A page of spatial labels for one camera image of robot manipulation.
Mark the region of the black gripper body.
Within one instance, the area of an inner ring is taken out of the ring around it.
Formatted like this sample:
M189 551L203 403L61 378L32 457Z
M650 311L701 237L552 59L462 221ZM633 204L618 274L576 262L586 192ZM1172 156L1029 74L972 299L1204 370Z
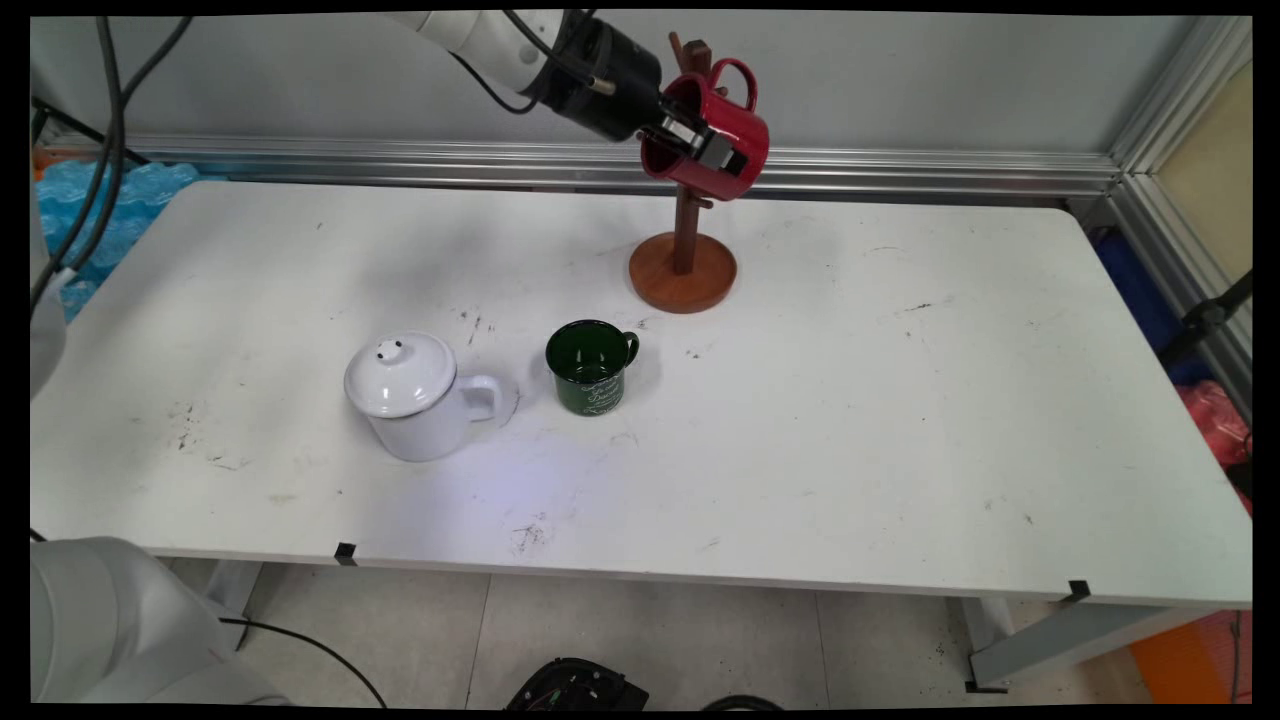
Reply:
M660 63L612 24L586 14L566 14L550 46L580 79L549 63L543 72L543 105L613 142L657 128L664 119Z

